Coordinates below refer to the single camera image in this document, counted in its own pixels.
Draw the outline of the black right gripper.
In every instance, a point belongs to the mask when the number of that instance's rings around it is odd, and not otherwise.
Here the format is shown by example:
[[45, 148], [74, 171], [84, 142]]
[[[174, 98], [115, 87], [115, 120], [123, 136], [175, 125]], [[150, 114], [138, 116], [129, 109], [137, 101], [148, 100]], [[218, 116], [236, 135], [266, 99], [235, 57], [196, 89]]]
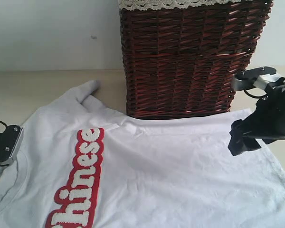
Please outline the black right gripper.
[[255, 111], [245, 120], [232, 123], [228, 149], [233, 156], [261, 148], [255, 139], [269, 141], [285, 140], [285, 84], [264, 88], [266, 99], [256, 103]]

